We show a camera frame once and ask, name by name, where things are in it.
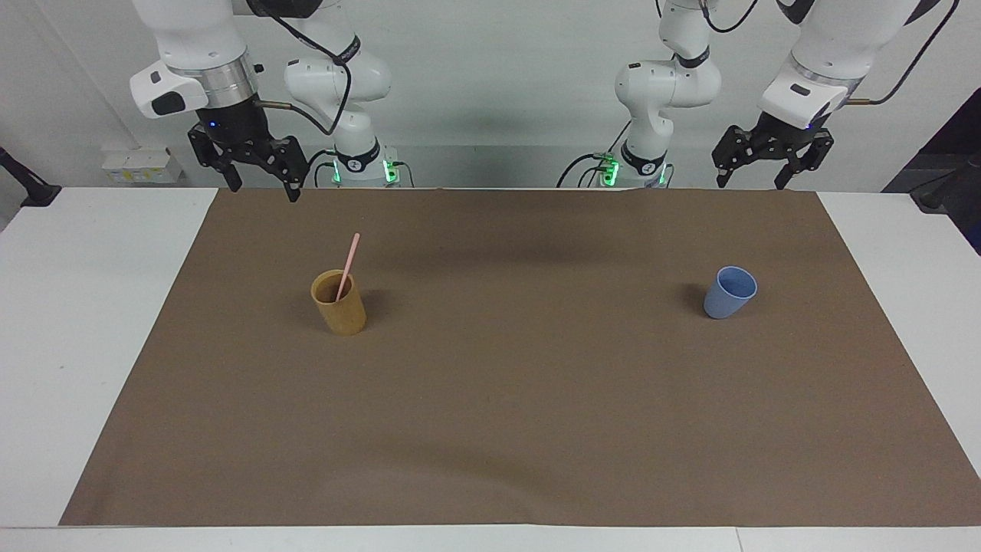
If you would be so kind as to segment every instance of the white robot link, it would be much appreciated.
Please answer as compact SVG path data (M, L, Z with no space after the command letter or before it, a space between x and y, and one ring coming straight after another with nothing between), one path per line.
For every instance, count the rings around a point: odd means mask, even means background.
M787 162L775 180L778 189L805 170L817 170L834 144L824 123L848 103L879 50L937 3L777 0L784 15L800 25L800 38L759 100L756 127L730 127L712 151L719 187L733 171L760 159ZM617 77L617 97L632 121L616 157L623 186L656 186L674 130L663 108L706 105L718 94L721 79L708 56L709 20L717 4L668 0L659 31L674 58L634 63Z
M249 61L246 44L232 21L236 14L272 18L297 37L306 36L309 46L332 54L292 62L286 68L287 86L297 100L334 127L328 134L334 137L338 160L343 161L337 167L341 178L380 184L392 180L394 171L371 120L359 106L342 102L385 97L391 75L384 63L361 50L339 1L327 5L324 0L132 2L153 31L161 57L130 80L136 105L152 119L195 111L199 123L188 132L194 153L202 166L224 175L230 189L241 187L234 163L246 163L280 179L289 200L296 201L310 171L296 138L270 134L264 109L302 110L259 98L256 72L262 68Z

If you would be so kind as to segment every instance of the pink straw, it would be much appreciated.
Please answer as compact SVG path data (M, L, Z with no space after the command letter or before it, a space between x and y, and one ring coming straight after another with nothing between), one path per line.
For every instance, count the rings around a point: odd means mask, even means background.
M347 252L347 264L344 265L344 275L340 277L340 288L337 289L338 301L340 301L341 294L344 293L344 283L347 282L347 275L351 272L351 263L354 262L354 253L358 251L358 242L360 241L361 234L355 233L354 239L351 240L351 250Z

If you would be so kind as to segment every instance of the yellow cup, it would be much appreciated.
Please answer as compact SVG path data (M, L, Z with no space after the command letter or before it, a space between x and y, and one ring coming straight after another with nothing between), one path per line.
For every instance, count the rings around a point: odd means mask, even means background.
M313 298L320 315L324 317L332 332L339 336L352 336L364 329L368 316L361 303L358 285L350 274L344 282L344 292L340 296L340 301L336 301L337 288L340 287L340 278L343 274L343 270L328 270L317 276L310 286L310 297Z

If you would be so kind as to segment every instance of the white table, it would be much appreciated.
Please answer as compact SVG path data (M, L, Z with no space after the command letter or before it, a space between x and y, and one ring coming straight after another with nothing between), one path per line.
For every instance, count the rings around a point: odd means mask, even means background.
M0 234L0 550L981 550L981 527L56 528L214 196L65 189ZM820 197L981 473L981 258L904 195Z

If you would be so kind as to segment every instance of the brown mat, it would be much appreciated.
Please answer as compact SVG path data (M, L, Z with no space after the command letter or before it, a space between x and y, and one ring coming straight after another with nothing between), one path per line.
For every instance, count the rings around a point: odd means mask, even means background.
M981 524L814 194L282 195L218 194L62 524Z

